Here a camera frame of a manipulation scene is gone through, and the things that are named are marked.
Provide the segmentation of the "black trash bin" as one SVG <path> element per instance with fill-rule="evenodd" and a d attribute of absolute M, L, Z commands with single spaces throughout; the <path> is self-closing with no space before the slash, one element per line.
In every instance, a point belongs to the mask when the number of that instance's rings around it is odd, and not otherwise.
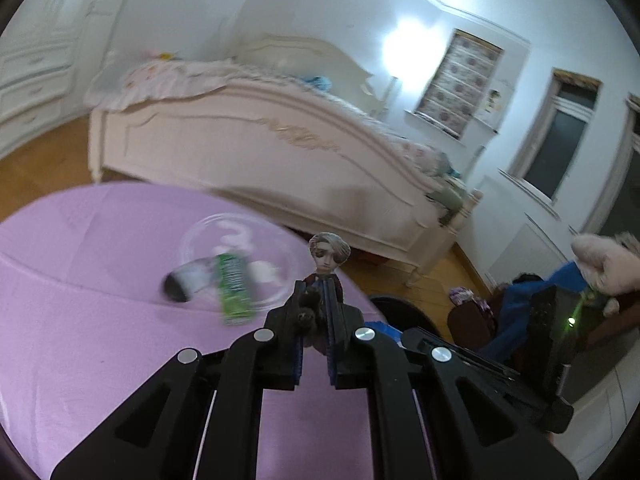
<path fill-rule="evenodd" d="M 409 300 L 390 295 L 372 295 L 370 303 L 381 313 L 384 323 L 405 333 L 413 328 L 420 328 L 437 339 L 442 338 L 431 319 Z"/>

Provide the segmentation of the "blue plastic wrapper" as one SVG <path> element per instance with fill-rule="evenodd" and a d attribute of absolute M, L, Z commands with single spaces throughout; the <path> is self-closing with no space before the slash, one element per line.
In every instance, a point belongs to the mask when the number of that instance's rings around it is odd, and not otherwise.
<path fill-rule="evenodd" d="M 375 330 L 377 333 L 384 334 L 385 336 L 390 337 L 390 339 L 393 339 L 393 341 L 395 341 L 399 347 L 402 347 L 401 331 L 397 328 L 390 326 L 382 321 L 368 321 L 365 322 L 364 325 L 372 328 L 372 330 Z"/>

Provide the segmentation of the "green snack pack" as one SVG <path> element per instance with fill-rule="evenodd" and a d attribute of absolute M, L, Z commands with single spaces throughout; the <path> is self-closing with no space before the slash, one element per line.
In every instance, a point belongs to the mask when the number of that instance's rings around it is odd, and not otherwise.
<path fill-rule="evenodd" d="M 228 325 L 240 325 L 255 315 L 252 279 L 246 260 L 235 252 L 216 255 L 216 287 L 222 317 Z"/>

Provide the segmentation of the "blue cloth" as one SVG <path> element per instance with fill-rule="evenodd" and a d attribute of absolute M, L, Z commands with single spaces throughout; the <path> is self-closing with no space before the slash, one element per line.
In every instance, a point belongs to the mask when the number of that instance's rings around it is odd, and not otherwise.
<path fill-rule="evenodd" d="M 511 354 L 525 344 L 533 296 L 552 286 L 560 286 L 579 294 L 587 287 L 587 282 L 576 262 L 570 261 L 543 281 L 513 283 L 504 291 L 497 336 L 478 353 L 487 359 L 506 364 Z"/>

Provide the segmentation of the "cream ornate bed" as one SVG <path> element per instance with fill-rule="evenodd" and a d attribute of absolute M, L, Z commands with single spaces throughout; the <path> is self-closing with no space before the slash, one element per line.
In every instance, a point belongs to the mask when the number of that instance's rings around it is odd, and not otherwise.
<path fill-rule="evenodd" d="M 482 193 L 439 169 L 351 102 L 306 84 L 327 70 L 344 90 L 367 74 L 329 44 L 301 41 L 214 62 L 112 58 L 85 95 L 91 177 L 105 170 L 234 200 L 288 228 L 332 231 L 412 267 L 448 252 Z"/>

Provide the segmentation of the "floral window blind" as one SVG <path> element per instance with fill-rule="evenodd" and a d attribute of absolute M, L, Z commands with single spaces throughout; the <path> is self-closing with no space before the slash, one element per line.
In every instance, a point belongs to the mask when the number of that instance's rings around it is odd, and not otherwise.
<path fill-rule="evenodd" d="M 456 29 L 413 114 L 460 139 L 502 54 L 500 47 Z"/>

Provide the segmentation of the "white wardrobe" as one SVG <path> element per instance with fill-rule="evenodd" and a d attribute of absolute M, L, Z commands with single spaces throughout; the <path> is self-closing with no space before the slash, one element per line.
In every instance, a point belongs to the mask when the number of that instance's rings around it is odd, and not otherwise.
<path fill-rule="evenodd" d="M 64 115 L 87 0 L 25 0 L 1 36 L 1 154 Z"/>

